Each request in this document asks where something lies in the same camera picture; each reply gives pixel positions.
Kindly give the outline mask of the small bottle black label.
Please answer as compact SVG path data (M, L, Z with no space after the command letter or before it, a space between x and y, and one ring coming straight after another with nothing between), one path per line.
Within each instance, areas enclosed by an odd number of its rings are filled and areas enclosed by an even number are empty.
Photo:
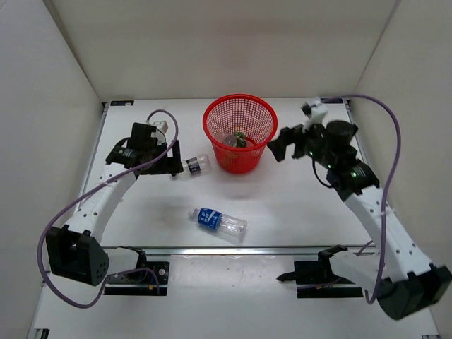
M182 172L171 177L173 180L188 180L209 173L211 162L206 154L182 160Z

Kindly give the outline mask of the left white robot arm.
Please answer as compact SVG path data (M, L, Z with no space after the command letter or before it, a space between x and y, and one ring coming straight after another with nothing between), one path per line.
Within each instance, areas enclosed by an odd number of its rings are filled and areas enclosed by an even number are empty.
M174 144L171 156L164 153L167 130L166 121L135 123L131 135L109 152L98 182L101 189L83 199L63 227L47 233L53 274L92 286L122 271L133 283L145 280L148 265L140 250L122 246L106 250L100 243L111 216L139 176L182 172L179 144Z

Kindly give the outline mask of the clear bottle green label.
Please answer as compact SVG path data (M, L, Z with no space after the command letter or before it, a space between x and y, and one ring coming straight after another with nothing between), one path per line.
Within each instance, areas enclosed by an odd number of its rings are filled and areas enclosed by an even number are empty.
M215 134L215 139L219 143L233 148L237 148L240 143L240 139L237 136L226 132Z

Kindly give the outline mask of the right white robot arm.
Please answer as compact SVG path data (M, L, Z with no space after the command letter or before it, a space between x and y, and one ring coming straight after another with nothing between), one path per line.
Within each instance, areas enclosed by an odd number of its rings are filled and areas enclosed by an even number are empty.
M300 124L281 129L268 148L281 162L286 148L294 145L294 159L307 156L324 167L328 186L355 214L378 249L375 256L354 254L343 245L319 252L320 279L331 283L340 277L368 294L375 292L382 310L398 321L436 304L451 284L451 272L420 250L388 207L379 180L351 145L357 131L356 125L341 120L309 129Z

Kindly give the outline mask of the green plastic bottle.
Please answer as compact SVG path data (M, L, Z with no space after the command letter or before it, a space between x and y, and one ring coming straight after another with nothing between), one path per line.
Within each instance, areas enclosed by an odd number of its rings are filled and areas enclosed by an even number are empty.
M236 139L237 139L236 147L237 148L246 148L247 143L246 143L246 138L245 138L244 134L241 132L236 132L234 135L236 136Z

